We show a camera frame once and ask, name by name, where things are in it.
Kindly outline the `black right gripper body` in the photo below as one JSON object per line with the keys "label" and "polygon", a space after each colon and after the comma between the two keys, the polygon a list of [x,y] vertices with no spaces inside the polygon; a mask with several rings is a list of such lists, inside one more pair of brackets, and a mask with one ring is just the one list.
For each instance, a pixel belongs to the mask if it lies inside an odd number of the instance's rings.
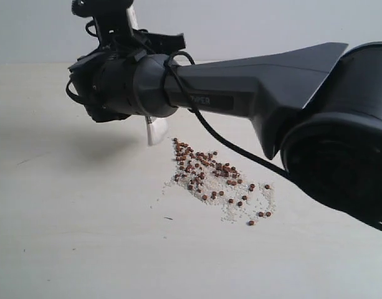
{"label": "black right gripper body", "polygon": [[138,29],[130,9],[85,9],[84,16],[92,18],[85,26],[86,32],[99,42],[95,50],[84,56],[86,62],[138,49],[148,54],[170,55],[186,48],[183,34],[166,35]]}

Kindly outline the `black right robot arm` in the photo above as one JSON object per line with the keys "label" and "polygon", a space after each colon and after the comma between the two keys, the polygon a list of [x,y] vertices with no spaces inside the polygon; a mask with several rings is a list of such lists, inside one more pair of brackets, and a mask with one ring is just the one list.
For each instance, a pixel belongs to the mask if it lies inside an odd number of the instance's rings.
{"label": "black right robot arm", "polygon": [[315,201],[382,231],[382,42],[179,65],[183,35],[136,29],[130,1],[73,1],[99,45],[70,68],[67,95],[97,123],[187,108],[248,119],[264,157],[218,142]]}

